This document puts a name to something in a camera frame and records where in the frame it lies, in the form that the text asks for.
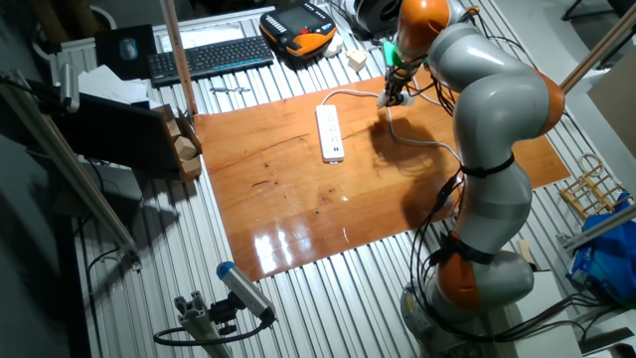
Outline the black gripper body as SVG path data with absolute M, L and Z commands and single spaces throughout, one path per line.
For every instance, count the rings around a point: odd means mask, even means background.
M 391 67 L 387 69 L 385 91 L 387 93 L 401 93 L 412 77 L 413 70 L 409 68 Z

